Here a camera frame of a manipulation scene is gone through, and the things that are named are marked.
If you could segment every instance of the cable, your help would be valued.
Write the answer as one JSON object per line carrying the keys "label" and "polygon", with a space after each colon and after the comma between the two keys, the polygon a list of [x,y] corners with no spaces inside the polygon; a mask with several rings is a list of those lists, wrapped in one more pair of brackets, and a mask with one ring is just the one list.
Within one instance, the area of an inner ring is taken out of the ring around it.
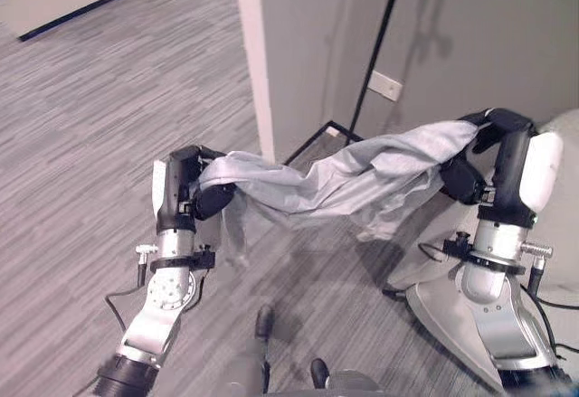
{"label": "cable", "polygon": [[72,397],[79,397],[80,395],[82,395],[83,392],[87,391],[92,385],[95,384],[95,382],[97,382],[99,379],[99,377],[96,375],[94,376],[89,383],[87,383],[86,385],[84,385],[82,388],[80,388],[76,393],[74,393],[72,395]]}
{"label": "cable", "polygon": [[523,286],[522,284],[521,284],[521,288],[531,298],[531,300],[535,304],[536,309],[538,309],[539,314],[543,318],[543,322],[545,322],[546,334],[549,337],[549,345],[553,349],[553,352],[555,352],[555,355],[557,355],[557,348],[555,345],[555,336],[553,335],[553,329],[551,328],[551,323],[549,323],[549,319],[546,316],[545,310],[543,309],[543,307],[541,307],[541,304],[539,303],[538,299],[536,298],[536,296],[534,294],[532,294],[530,291],[528,291],[527,288],[525,286]]}
{"label": "cable", "polygon": [[199,298],[197,298],[197,300],[193,304],[188,305],[187,307],[183,308],[183,314],[188,313],[189,311],[191,311],[193,308],[197,307],[201,303],[201,298],[203,297],[203,285],[205,283],[205,278],[207,278],[207,275],[209,275],[209,269],[201,277],[201,281],[199,281]]}
{"label": "cable", "polygon": [[434,246],[431,245],[430,243],[419,243],[418,244],[418,249],[429,259],[434,260],[434,261],[438,261],[439,263],[443,263],[444,260],[439,260],[436,257],[434,257],[433,255],[430,254],[430,252],[428,252],[426,249],[431,249],[431,250],[436,250],[438,252],[442,252],[445,253],[444,250],[442,250],[441,248],[439,248],[438,246]]}
{"label": "cable", "polygon": [[547,305],[549,307],[553,307],[553,308],[572,309],[575,311],[579,310],[579,305],[556,304],[555,302],[549,302],[548,300],[544,300],[544,299],[540,298],[539,296],[536,296],[536,300],[538,300],[542,304],[545,304],[545,305]]}
{"label": "cable", "polygon": [[571,347],[570,345],[564,345],[563,343],[557,343],[555,346],[563,347],[564,349],[567,349],[569,352],[579,354],[579,349],[576,349],[575,347]]}
{"label": "cable", "polygon": [[125,322],[123,321],[123,318],[120,316],[119,312],[117,311],[117,308],[114,306],[114,304],[112,303],[110,298],[118,297],[118,296],[132,295],[133,293],[135,293],[136,291],[141,289],[141,287],[143,287],[143,286],[137,286],[137,287],[132,288],[131,290],[120,291],[118,293],[109,293],[108,295],[105,295],[105,302],[110,307],[112,314],[114,314],[115,317],[117,318],[117,321],[119,322],[120,328],[122,329],[123,332],[125,332],[127,330],[127,327],[125,326]]}

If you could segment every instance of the wall plate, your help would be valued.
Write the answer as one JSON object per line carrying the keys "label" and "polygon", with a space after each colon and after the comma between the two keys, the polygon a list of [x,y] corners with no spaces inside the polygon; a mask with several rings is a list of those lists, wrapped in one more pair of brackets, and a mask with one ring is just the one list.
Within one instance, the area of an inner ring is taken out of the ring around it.
{"label": "wall plate", "polygon": [[391,101],[397,101],[402,92],[403,84],[374,70],[368,88]]}

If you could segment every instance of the gray wall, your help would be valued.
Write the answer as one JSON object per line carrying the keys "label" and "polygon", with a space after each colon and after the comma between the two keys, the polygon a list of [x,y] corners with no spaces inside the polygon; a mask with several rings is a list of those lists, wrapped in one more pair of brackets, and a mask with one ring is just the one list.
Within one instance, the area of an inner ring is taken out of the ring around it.
{"label": "gray wall", "polygon": [[[394,104],[368,91],[356,132],[399,132],[489,107],[539,121],[577,108],[578,7],[579,0],[397,0],[375,69],[402,82],[403,94]],[[353,110],[335,118],[346,122]]]}
{"label": "gray wall", "polygon": [[336,112],[349,121],[385,1],[261,0],[277,161]]}

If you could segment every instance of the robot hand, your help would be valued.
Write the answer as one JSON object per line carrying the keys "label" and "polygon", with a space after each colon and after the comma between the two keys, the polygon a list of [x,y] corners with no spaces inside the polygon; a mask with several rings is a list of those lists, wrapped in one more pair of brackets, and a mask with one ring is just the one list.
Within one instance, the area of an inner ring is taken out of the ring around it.
{"label": "robot hand", "polygon": [[99,369],[96,395],[145,397],[175,341],[180,317],[200,300],[203,280],[198,288],[195,272],[213,268],[215,254],[207,246],[195,250],[195,219],[203,221],[220,212],[233,199],[235,185],[201,191],[196,180],[208,160],[220,156],[225,155],[190,146],[154,163],[157,246],[138,250],[138,283],[145,284],[147,255],[153,256],[150,268],[155,275],[148,283],[145,305],[115,355]]}
{"label": "robot hand", "polygon": [[467,161],[466,152],[441,167],[447,193],[466,204],[479,204],[474,242],[457,233],[444,250],[466,261],[455,282],[469,306],[489,357],[506,389],[564,382],[555,350],[525,309],[516,275],[524,273],[523,253],[535,256],[528,292],[536,294],[545,260],[553,249],[527,242],[536,213],[553,190],[563,150],[560,137],[538,134],[533,122],[505,109],[462,118],[483,128],[474,153],[500,143],[492,183]]}

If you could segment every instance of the gray cloth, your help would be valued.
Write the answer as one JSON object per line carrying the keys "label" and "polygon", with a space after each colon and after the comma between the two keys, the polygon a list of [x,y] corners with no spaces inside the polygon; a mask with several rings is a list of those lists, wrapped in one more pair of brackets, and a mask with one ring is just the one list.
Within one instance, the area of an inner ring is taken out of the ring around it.
{"label": "gray cloth", "polygon": [[466,121],[443,121],[401,135],[373,137],[317,161],[306,175],[261,157],[231,152],[213,161],[199,186],[236,183],[239,192],[223,211],[230,248],[243,250],[247,212],[290,228],[347,215],[364,228],[361,240],[389,239],[400,223],[441,188],[439,164],[476,136]]}

